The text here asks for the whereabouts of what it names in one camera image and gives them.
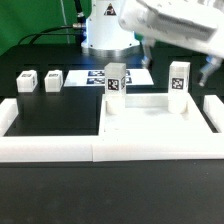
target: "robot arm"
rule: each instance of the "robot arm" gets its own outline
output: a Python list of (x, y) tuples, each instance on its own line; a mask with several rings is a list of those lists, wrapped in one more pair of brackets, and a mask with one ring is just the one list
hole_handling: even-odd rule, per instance
[(224, 58), (224, 14), (196, 0), (124, 0), (119, 24), (144, 36), (145, 67), (155, 40), (210, 55), (200, 70), (201, 86)]

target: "cable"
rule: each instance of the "cable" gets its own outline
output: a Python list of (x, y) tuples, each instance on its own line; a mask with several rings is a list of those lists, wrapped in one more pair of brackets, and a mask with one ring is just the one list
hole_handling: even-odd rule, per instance
[(20, 39), (20, 41), (18, 42), (17, 45), (20, 45), (25, 39), (32, 37), (32, 36), (38, 36), (38, 38), (39, 38), (41, 36), (66, 36), (66, 35), (74, 36), (76, 34), (75, 33), (68, 33), (68, 34), (66, 34), (66, 33), (34, 33), (34, 34), (29, 34), (29, 35), (23, 37), (22, 39)]
[[(86, 17), (82, 10), (80, 0), (74, 0), (74, 2), (75, 2), (75, 8), (77, 12), (77, 22), (81, 24), (86, 24)], [(79, 38), (76, 37), (76, 43), (81, 44), (86, 39), (86, 28), (83, 28), (82, 31), (83, 31), (82, 35)]]
[(64, 30), (64, 29), (73, 29), (73, 26), (60, 26), (60, 27), (46, 29), (46, 30), (40, 32), (39, 34), (37, 34), (34, 38), (32, 38), (32, 40), (29, 42), (29, 44), (33, 44), (41, 36), (42, 33), (50, 33), (53, 31)]
[[(64, 19), (64, 25), (67, 26), (67, 19), (66, 19), (66, 15), (65, 15), (65, 7), (64, 7), (64, 2), (63, 0), (60, 0), (61, 1), (61, 11), (62, 11), (62, 16), (63, 16), (63, 19)], [(68, 44), (70, 44), (70, 38), (69, 38), (69, 35), (67, 36), (67, 42)]]

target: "white tag block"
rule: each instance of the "white tag block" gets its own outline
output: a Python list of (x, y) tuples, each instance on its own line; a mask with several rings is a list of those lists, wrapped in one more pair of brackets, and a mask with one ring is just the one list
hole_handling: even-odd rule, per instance
[(120, 114), (125, 108), (126, 64), (109, 63), (105, 66), (106, 109), (110, 114)]
[(189, 62), (174, 61), (170, 65), (168, 110), (171, 113), (180, 114), (187, 109), (189, 73)]
[(46, 92), (60, 92), (63, 74), (60, 70), (49, 71), (44, 79)]
[(8, 131), (18, 115), (16, 99), (5, 99), (0, 104), (0, 137)]
[(18, 92), (33, 92), (38, 81), (34, 70), (23, 71), (16, 79)]

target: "black surface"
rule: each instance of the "black surface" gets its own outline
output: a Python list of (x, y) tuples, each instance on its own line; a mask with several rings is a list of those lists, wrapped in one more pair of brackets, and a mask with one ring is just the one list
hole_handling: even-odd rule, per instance
[(223, 223), (222, 160), (7, 166), (1, 224)]
[[(0, 57), (0, 101), (17, 97), (20, 111), (8, 136), (97, 133), (103, 88), (44, 91), (49, 70), (61, 69), (66, 77), (71, 69), (103, 69), (111, 61), (81, 56), (79, 50), (25, 45)], [(215, 74), (205, 89), (194, 84), (203, 55), (164, 46), (153, 54), (155, 86), (128, 88), (129, 93), (166, 92), (170, 62), (190, 60), (190, 92), (199, 108), (204, 94), (223, 100), (223, 75)], [(113, 61), (139, 68), (141, 57)], [(38, 71), (38, 88), (18, 94), (15, 78), (28, 69)], [(222, 224), (223, 211), (223, 160), (0, 164), (0, 224)]]

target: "small white block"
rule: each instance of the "small white block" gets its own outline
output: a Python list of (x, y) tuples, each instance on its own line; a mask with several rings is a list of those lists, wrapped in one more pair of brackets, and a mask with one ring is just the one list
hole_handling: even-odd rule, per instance
[(60, 92), (63, 74), (60, 70), (49, 71), (44, 79), (46, 92)]
[(33, 92), (38, 81), (37, 72), (34, 70), (23, 71), (16, 79), (18, 92)]

